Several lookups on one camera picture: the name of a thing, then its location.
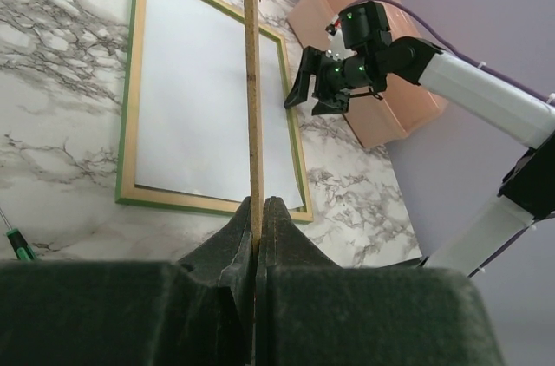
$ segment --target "wooden stick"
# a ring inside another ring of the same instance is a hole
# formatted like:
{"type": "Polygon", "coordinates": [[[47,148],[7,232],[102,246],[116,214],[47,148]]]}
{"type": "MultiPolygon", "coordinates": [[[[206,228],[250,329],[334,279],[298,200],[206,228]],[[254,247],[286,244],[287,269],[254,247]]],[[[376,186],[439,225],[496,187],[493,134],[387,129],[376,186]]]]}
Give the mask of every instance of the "wooden stick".
{"type": "Polygon", "coordinates": [[[260,58],[258,53],[258,0],[244,0],[246,91],[249,118],[249,156],[251,169],[252,247],[255,257],[262,234],[264,182],[262,169],[262,119],[260,105],[260,58]]]}

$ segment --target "white marble surface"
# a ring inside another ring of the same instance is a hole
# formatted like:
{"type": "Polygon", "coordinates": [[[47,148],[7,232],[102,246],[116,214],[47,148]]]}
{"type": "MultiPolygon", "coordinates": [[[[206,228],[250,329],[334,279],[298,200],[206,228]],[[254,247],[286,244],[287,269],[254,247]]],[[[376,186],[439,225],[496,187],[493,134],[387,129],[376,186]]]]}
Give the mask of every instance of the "white marble surface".
{"type": "MultiPolygon", "coordinates": [[[[242,0],[226,0],[242,6],[242,0]]],[[[42,258],[176,259],[226,221],[114,203],[131,0],[0,0],[0,206],[42,258]]],[[[285,0],[261,20],[301,48],[285,0]]],[[[315,222],[340,265],[420,256],[384,148],[364,152],[342,117],[299,110],[315,222]]],[[[0,258],[13,258],[0,237],[0,258]]]]}

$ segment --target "whiteboard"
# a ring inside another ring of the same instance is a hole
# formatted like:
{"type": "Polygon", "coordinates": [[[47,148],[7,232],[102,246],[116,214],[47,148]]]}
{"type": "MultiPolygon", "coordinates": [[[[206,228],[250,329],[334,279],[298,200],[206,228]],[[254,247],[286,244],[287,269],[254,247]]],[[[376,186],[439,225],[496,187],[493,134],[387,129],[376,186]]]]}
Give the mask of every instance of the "whiteboard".
{"type": "MultiPolygon", "coordinates": [[[[264,195],[304,205],[278,42],[260,35],[264,195]]],[[[244,25],[203,0],[147,0],[135,184],[241,201],[250,195],[244,25]]]]}

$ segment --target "wooden frame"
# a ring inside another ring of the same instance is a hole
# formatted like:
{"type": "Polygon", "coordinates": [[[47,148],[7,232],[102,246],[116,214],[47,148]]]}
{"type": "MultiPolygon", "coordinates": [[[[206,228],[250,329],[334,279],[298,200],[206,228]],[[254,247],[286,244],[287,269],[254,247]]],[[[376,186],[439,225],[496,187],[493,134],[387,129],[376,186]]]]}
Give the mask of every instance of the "wooden frame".
{"type": "MultiPolygon", "coordinates": [[[[228,16],[244,21],[241,11],[222,0],[202,0],[228,16]]],[[[195,212],[233,214],[239,203],[224,199],[215,199],[187,193],[175,193],[136,186],[136,154],[140,104],[141,61],[143,52],[143,35],[145,30],[145,13],[147,0],[133,0],[131,23],[129,26],[129,47],[127,54],[127,75],[121,114],[121,138],[116,183],[116,202],[138,206],[173,208],[195,212]]],[[[278,57],[284,98],[291,87],[291,76],[284,37],[266,26],[261,25],[260,33],[277,43],[278,57]]],[[[291,210],[291,217],[298,222],[310,223],[313,220],[310,192],[304,164],[303,146],[295,110],[287,111],[287,121],[291,139],[291,152],[294,162],[297,186],[304,206],[291,210]]]]}

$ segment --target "pink container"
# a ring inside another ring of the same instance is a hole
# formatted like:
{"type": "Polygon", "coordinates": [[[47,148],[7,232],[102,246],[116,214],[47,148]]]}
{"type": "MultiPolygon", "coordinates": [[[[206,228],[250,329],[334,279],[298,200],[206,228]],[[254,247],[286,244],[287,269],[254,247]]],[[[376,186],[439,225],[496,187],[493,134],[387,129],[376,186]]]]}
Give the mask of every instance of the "pink container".
{"type": "MultiPolygon", "coordinates": [[[[324,50],[330,43],[325,27],[335,14],[354,1],[300,0],[288,15],[288,21],[304,47],[311,45],[324,50]]],[[[405,13],[390,5],[384,6],[394,39],[420,36],[405,13]]],[[[362,97],[350,102],[345,118],[363,147],[406,138],[417,128],[437,118],[447,106],[446,100],[396,75],[388,77],[388,89],[383,98],[383,101],[377,101],[362,97]]]]}

